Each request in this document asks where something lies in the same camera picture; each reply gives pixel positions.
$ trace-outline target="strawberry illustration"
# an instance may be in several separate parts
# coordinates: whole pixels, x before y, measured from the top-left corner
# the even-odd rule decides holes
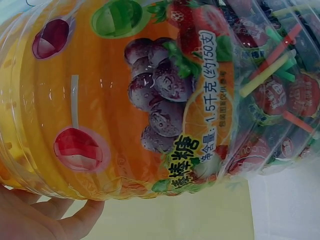
[[[196,0],[164,0],[149,6],[148,12],[154,14],[155,23],[168,21],[180,30],[196,28],[198,31],[213,32],[216,36],[229,34],[227,21],[221,10]]]
[[[198,31],[194,27],[180,30],[176,42],[186,58],[199,64],[202,63],[202,44]]]
[[[156,24],[168,21],[171,25],[183,29],[193,22],[192,8],[188,0],[163,0],[149,6],[147,10],[154,14]]]

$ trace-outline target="grape illustration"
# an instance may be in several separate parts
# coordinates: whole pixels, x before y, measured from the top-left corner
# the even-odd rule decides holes
[[[179,69],[167,58],[153,72],[154,87],[162,97],[173,102],[186,102],[192,94],[192,75],[179,77]]]
[[[154,70],[149,63],[147,56],[139,58],[134,62],[131,69],[132,78],[138,76],[139,74],[152,73]]]
[[[142,146],[155,153],[169,153],[173,150],[176,137],[164,137],[147,126],[141,135]]]
[[[169,37],[160,37],[152,43],[148,54],[152,67],[156,68],[162,60],[169,57],[169,51],[164,46],[164,44],[168,42],[174,42],[174,40]]]
[[[128,95],[131,103],[145,112],[149,112],[156,103],[163,100],[154,88],[152,73],[136,76],[129,85]]]
[[[149,38],[137,38],[128,43],[124,49],[124,58],[129,65],[148,56],[153,41]]]
[[[176,137],[182,133],[184,106],[177,102],[160,101],[149,114],[150,126],[161,136]]]

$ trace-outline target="lollipop container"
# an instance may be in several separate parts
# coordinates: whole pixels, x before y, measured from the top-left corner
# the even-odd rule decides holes
[[[0,182],[176,196],[319,156],[320,2],[52,0],[0,26]]]

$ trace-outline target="red lollipop wrapper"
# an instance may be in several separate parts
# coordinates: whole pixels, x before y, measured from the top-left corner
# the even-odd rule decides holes
[[[232,28],[234,32],[234,55],[241,58],[242,67],[261,64],[273,50],[273,43],[264,29],[242,17]]]
[[[272,152],[264,137],[256,133],[241,135],[236,142],[239,144],[226,169],[230,175],[258,171]]]
[[[282,113],[287,109],[287,94],[281,80],[270,77],[252,94],[249,112],[260,125],[273,125],[282,119]]]
[[[302,73],[289,87],[288,107],[301,117],[315,118],[320,108],[320,87],[318,77]]]

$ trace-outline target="product label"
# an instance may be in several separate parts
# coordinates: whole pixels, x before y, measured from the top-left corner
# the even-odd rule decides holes
[[[50,186],[125,199],[215,182],[234,114],[231,36],[218,7],[181,2],[66,0],[32,25],[17,92]]]

